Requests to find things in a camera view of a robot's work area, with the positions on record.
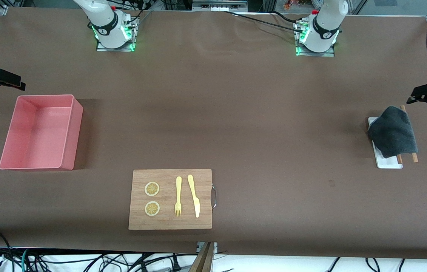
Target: lemon slice drawing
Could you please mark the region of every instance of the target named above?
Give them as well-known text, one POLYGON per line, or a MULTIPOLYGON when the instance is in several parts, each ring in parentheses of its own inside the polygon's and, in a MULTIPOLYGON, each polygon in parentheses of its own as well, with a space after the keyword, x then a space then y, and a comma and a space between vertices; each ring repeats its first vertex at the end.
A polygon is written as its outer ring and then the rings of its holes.
POLYGON ((146 203, 145 212, 149 216, 155 216, 160 211, 160 205, 156 201, 146 203))
POLYGON ((148 182, 148 184, 146 184, 145 186, 145 193, 148 196, 155 196, 159 191, 160 191, 160 186, 154 181, 148 182))

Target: wooden cutting board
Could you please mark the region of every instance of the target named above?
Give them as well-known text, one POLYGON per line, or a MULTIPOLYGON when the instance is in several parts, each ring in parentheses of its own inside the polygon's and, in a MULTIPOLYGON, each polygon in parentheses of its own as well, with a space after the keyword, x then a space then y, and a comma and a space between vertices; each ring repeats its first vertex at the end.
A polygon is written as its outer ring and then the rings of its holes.
POLYGON ((211 229, 212 228, 212 170, 211 169, 155 169, 134 170, 131 187, 131 203, 128 229, 211 229), (195 217, 193 197, 187 176, 193 175, 196 197, 200 199, 200 216, 195 217), (175 216, 177 202, 176 178, 182 177, 182 215, 175 216), (155 196, 145 193, 149 182, 158 183, 160 190, 155 196), (160 205, 157 215, 149 216, 145 206, 150 201, 160 205))

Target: pink bin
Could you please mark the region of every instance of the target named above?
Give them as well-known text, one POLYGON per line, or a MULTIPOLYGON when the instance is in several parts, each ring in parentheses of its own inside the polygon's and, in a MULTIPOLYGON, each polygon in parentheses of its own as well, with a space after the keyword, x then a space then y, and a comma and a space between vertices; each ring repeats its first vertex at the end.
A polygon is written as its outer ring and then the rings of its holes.
POLYGON ((72 170, 82 110, 70 94, 17 97, 0 169, 72 170))

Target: brown table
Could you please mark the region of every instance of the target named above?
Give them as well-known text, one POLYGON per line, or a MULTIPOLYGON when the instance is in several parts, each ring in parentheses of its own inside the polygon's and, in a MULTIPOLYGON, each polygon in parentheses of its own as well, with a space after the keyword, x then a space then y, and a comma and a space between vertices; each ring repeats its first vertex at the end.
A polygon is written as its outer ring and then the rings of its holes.
POLYGON ((154 12, 134 53, 95 52, 87 22, 81 10, 0 17, 0 67, 27 83, 0 88, 0 156, 18 95, 84 106, 77 170, 0 170, 13 246, 427 258, 427 104, 407 106, 420 163, 377 169, 366 136, 367 117, 427 83, 423 17, 347 17, 322 58, 223 12, 154 12), (128 230, 133 169, 155 168, 213 169, 212 230, 128 230))

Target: knife handle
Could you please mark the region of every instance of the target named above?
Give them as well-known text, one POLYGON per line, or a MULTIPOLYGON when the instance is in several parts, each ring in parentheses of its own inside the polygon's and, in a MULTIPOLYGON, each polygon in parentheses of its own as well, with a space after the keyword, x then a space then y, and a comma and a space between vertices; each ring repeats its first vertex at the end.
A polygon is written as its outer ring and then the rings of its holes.
POLYGON ((192 175, 188 175, 188 185, 190 186, 190 190, 191 190, 191 195, 193 196, 193 198, 196 198, 196 194, 195 194, 195 183, 193 181, 193 176, 192 175))
POLYGON ((180 201, 181 192, 182 192, 182 177, 177 177, 177 201, 180 201))

